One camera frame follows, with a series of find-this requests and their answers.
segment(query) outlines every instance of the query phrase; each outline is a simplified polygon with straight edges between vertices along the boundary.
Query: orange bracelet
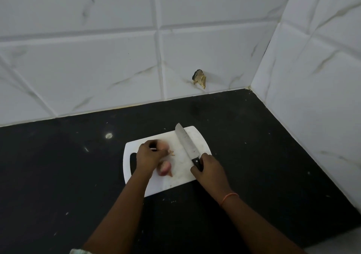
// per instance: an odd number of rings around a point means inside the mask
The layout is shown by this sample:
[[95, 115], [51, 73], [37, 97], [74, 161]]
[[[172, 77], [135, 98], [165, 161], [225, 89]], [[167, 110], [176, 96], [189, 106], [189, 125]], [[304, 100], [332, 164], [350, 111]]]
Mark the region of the orange bracelet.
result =
[[237, 197], [239, 197], [239, 195], [235, 192], [232, 192], [232, 193], [228, 193], [222, 200], [222, 202], [219, 203], [219, 206], [222, 206], [223, 205], [223, 202], [225, 201], [225, 199], [227, 199], [229, 196], [231, 195], [237, 195]]

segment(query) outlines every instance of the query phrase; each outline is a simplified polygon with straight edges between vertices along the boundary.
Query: metal blade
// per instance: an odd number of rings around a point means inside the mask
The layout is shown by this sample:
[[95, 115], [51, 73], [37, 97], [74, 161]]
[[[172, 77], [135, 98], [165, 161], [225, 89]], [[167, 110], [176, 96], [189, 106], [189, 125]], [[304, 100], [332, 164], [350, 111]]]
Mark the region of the metal blade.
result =
[[175, 126], [175, 134], [191, 159], [200, 157], [200, 153], [196, 145], [179, 123]]

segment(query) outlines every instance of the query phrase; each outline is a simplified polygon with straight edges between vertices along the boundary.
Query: person's left arm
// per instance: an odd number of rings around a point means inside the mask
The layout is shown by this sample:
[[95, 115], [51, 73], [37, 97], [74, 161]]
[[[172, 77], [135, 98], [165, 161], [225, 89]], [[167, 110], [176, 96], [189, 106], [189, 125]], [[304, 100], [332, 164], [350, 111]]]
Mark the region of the person's left arm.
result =
[[160, 159], [168, 155], [167, 150], [151, 151], [151, 144], [156, 144], [156, 140], [149, 140], [139, 147], [136, 170], [111, 210], [83, 245], [83, 250], [93, 254], [130, 252], [149, 179]]

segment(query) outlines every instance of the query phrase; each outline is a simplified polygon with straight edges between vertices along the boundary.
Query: black countertop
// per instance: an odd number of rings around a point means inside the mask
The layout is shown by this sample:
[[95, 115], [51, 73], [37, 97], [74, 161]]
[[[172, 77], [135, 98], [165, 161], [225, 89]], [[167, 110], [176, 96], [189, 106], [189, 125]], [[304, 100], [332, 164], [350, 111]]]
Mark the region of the black countertop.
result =
[[[124, 187], [125, 143], [178, 122], [201, 132], [232, 188], [301, 247], [361, 224], [327, 175], [242, 89], [0, 128], [0, 253], [80, 248]], [[197, 181], [145, 198], [134, 253], [239, 248], [246, 251]]]

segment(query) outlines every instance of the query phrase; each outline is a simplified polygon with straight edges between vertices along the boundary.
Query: person's left hand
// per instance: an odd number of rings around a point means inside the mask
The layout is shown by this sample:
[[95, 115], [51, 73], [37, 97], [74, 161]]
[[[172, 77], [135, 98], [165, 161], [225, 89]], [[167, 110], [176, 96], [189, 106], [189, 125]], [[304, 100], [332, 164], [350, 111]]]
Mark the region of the person's left hand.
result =
[[168, 150], [152, 151], [149, 146], [156, 146], [158, 140], [148, 140], [141, 144], [137, 152], [137, 168], [139, 172], [146, 174], [149, 178], [159, 164], [160, 159], [167, 156]]

